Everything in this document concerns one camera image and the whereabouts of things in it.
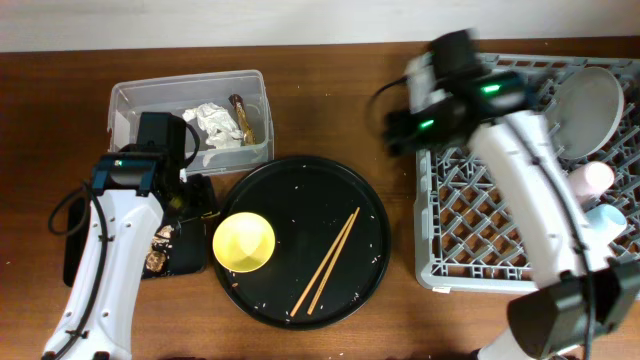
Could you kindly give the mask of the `pink cup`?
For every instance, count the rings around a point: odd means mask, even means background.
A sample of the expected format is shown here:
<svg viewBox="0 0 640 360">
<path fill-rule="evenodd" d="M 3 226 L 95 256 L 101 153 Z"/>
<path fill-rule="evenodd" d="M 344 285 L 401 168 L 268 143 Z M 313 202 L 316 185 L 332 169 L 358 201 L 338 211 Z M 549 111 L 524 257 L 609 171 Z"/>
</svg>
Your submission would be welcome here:
<svg viewBox="0 0 640 360">
<path fill-rule="evenodd" d="M 581 205 L 600 197 L 614 180 L 613 169 L 600 161 L 589 162 L 568 175 L 570 187 Z"/>
</svg>

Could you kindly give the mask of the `wooden chopstick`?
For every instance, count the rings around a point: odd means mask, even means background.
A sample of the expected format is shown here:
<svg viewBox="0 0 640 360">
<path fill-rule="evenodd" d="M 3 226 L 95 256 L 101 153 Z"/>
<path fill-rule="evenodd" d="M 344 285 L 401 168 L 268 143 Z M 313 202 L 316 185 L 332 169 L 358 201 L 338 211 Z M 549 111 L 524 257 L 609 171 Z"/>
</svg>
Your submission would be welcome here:
<svg viewBox="0 0 640 360">
<path fill-rule="evenodd" d="M 319 268 L 317 269 L 316 273 L 312 278 L 311 284 L 314 284 L 318 280 L 319 276 L 322 276 L 322 279 L 320 280 L 318 288 L 316 289 L 316 292 L 314 293 L 311 303 L 307 309 L 308 315 L 311 315 L 316 308 L 319 298 L 322 295 L 322 292 L 324 291 L 326 283 L 328 282 L 328 279 L 333 271 L 333 268 L 337 263 L 337 260 L 351 232 L 351 229 L 355 223 L 355 220 L 359 215 L 359 212 L 360 212 L 360 208 L 357 207 L 355 212 L 350 215 L 346 224 L 343 226 L 342 230 L 339 232 L 338 237 L 334 240 L 334 243 L 331 245 L 329 252 L 325 255 L 325 258 L 321 262 Z"/>
<path fill-rule="evenodd" d="M 355 219 L 356 219 L 358 213 L 359 213 L 359 209 L 356 209 L 356 211 L 353 214 L 351 214 L 348 217 L 348 219 L 346 220 L 346 222 L 343 225 L 343 227 L 341 228 L 340 232 L 338 233 L 338 235 L 334 239 L 333 243 L 329 247 L 329 250 L 325 254 L 324 258 L 320 262 L 319 266 L 316 268 L 316 270 L 315 270 L 314 274 L 312 275 L 311 279 L 309 280 L 309 282 L 307 283 L 307 285 L 304 288 L 303 292 L 301 293 L 301 295 L 299 296 L 298 300 L 296 301 L 294 307 L 289 312 L 289 316 L 290 317 L 295 317 L 297 315 L 297 313 L 299 312 L 300 307 L 302 306 L 302 304 L 306 300 L 306 297 L 308 296 L 309 292 L 313 288 L 313 286 L 314 286 L 315 282 L 317 281 L 318 277 L 321 274 L 323 274 L 323 278 L 321 279 L 321 282 L 320 282 L 320 285 L 319 285 L 319 289 L 316 291 L 316 293 L 315 293 L 315 295 L 314 295 L 314 297 L 312 299 L 311 305 L 309 306 L 309 308 L 307 310 L 308 314 L 312 314 L 313 313 L 313 311 L 315 309 L 315 305 L 317 304 L 318 298 L 322 294 L 322 291 L 324 290 L 326 282 L 328 281 L 328 278 L 331 275 L 331 272 L 332 272 L 332 270 L 333 270 L 333 268 L 335 266 L 335 263 L 337 262 L 337 259 L 340 256 L 341 250 L 344 247 L 346 239 L 348 238 L 348 236 L 350 234 L 350 231 L 351 231 L 351 229 L 353 227 L 353 224 L 355 222 Z"/>
</svg>

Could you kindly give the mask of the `round black serving tray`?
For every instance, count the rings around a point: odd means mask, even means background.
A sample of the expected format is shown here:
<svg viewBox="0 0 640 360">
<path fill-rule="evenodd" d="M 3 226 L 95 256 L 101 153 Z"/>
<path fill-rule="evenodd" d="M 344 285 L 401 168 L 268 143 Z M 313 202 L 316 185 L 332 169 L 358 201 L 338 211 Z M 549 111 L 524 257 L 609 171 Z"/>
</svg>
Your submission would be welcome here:
<svg viewBox="0 0 640 360">
<path fill-rule="evenodd" d="M 356 208 L 358 217 L 314 312 L 307 309 L 319 276 L 295 317 L 289 312 Z M 229 298 L 257 321 L 289 330 L 339 322 L 362 307 L 384 277 L 391 255 L 391 226 L 374 189 L 351 168 L 321 157 L 294 156 L 268 162 L 239 181 L 222 210 L 228 217 L 251 212 L 275 232 L 275 251 L 261 268 L 216 275 Z"/>
</svg>

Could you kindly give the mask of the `yellow bowl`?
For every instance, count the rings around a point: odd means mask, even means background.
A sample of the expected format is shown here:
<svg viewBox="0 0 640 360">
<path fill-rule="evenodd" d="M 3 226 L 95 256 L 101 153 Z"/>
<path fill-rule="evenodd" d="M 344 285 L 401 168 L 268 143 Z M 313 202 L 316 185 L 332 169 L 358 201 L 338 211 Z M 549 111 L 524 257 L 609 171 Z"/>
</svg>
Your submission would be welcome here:
<svg viewBox="0 0 640 360">
<path fill-rule="evenodd" d="M 249 273 L 264 266 L 272 257 L 275 245 L 275 233 L 270 223 L 251 212 L 226 217 L 212 238 L 215 260 L 236 273 Z"/>
</svg>

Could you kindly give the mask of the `gold coffee sachet wrapper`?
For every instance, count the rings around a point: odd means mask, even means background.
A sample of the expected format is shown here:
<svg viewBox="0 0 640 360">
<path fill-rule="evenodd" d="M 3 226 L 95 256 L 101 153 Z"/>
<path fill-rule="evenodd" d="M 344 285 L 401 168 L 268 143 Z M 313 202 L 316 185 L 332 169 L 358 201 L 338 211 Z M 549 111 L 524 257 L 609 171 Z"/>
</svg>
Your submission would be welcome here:
<svg viewBox="0 0 640 360">
<path fill-rule="evenodd" d="M 238 94 L 232 94 L 229 97 L 229 102 L 233 105 L 237 115 L 238 124 L 243 132 L 243 141 L 245 145 L 255 145 L 256 137 L 249 125 L 248 117 L 242 97 Z"/>
</svg>

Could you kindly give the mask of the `blue cup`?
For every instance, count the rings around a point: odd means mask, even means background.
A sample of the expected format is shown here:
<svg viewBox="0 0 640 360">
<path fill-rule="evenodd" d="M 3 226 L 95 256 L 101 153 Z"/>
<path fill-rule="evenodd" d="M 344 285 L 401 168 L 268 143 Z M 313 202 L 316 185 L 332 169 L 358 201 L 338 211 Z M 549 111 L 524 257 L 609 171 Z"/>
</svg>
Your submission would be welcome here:
<svg viewBox="0 0 640 360">
<path fill-rule="evenodd" d="M 624 214 L 612 205 L 598 205 L 585 216 L 597 236 L 606 243 L 615 240 L 627 228 Z"/>
</svg>

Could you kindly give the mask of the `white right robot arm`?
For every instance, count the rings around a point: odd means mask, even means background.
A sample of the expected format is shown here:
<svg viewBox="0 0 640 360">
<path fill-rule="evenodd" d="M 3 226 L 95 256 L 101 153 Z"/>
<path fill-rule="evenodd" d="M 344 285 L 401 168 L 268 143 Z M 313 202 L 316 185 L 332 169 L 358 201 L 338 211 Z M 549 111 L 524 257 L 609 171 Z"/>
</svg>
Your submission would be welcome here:
<svg viewBox="0 0 640 360">
<path fill-rule="evenodd" d="M 639 264 L 618 260 L 589 223 L 553 151 L 523 77 L 493 73 L 466 30 L 433 40 L 424 110 L 386 116 L 383 139 L 401 156 L 466 146 L 488 167 L 532 266 L 536 290 L 511 301 L 507 329 L 477 359 L 548 359 L 615 331 L 639 292 Z"/>
</svg>

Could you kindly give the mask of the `grey ceramic plate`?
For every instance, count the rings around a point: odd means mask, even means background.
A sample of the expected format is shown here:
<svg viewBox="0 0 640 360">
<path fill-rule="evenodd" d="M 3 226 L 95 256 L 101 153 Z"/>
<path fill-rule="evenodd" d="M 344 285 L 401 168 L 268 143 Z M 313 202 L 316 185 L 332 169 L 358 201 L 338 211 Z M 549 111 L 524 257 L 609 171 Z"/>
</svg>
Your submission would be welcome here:
<svg viewBox="0 0 640 360">
<path fill-rule="evenodd" d="M 574 160 L 603 147 L 622 119 L 621 85 L 600 67 L 585 68 L 562 82 L 544 111 L 557 155 Z"/>
</svg>

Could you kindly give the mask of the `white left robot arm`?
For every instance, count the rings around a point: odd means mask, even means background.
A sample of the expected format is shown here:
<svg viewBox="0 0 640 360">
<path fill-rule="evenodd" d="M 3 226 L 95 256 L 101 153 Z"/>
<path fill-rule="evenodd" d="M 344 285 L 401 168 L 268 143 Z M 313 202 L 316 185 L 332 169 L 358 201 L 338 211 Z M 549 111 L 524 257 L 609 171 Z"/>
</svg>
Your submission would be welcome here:
<svg viewBox="0 0 640 360">
<path fill-rule="evenodd" d="M 200 254 L 218 214 L 211 181 L 181 177 L 195 159 L 185 142 L 196 130 L 167 112 L 144 112 L 134 143 L 100 157 L 84 196 L 78 228 L 86 241 L 63 316 L 47 341 L 45 359 L 129 359 L 140 282 L 153 240 L 165 226 L 173 244 L 195 240 Z"/>
</svg>

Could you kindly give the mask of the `food scraps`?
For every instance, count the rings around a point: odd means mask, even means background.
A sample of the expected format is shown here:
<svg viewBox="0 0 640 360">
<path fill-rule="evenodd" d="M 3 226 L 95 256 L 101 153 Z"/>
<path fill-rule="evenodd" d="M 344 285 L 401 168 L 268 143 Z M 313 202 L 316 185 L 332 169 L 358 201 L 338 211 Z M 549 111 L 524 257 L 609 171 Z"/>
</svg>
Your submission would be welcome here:
<svg viewBox="0 0 640 360">
<path fill-rule="evenodd" d="M 171 234 L 174 228 L 165 225 L 153 236 L 151 247 L 145 260 L 145 269 L 152 273 L 161 273 L 168 260 L 167 251 L 171 247 Z"/>
</svg>

